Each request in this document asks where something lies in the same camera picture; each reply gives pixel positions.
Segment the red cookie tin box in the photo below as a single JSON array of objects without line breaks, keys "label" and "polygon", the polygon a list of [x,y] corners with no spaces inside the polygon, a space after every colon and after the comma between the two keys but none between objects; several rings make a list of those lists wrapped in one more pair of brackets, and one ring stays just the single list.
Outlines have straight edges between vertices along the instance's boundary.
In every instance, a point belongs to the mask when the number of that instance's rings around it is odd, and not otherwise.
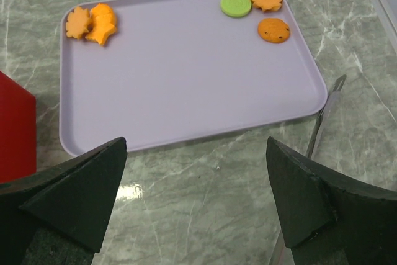
[{"label": "red cookie tin box", "polygon": [[1,182],[37,170],[36,99],[1,73]]}]

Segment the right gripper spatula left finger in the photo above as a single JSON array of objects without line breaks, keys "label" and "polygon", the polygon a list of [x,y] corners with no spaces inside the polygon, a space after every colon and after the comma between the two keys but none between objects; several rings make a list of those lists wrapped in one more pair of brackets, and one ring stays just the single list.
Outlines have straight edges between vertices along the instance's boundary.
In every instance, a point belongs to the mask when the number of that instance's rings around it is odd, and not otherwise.
[{"label": "right gripper spatula left finger", "polygon": [[1,264],[91,264],[101,250],[126,159],[126,139],[118,137],[2,183]]}]

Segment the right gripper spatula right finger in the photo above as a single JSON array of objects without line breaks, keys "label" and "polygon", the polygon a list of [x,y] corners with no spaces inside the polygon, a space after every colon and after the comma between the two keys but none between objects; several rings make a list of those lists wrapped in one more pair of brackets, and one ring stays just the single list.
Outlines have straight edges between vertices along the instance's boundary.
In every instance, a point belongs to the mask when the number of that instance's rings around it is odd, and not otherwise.
[{"label": "right gripper spatula right finger", "polygon": [[276,139],[266,163],[295,264],[396,264],[396,192],[341,174]]}]

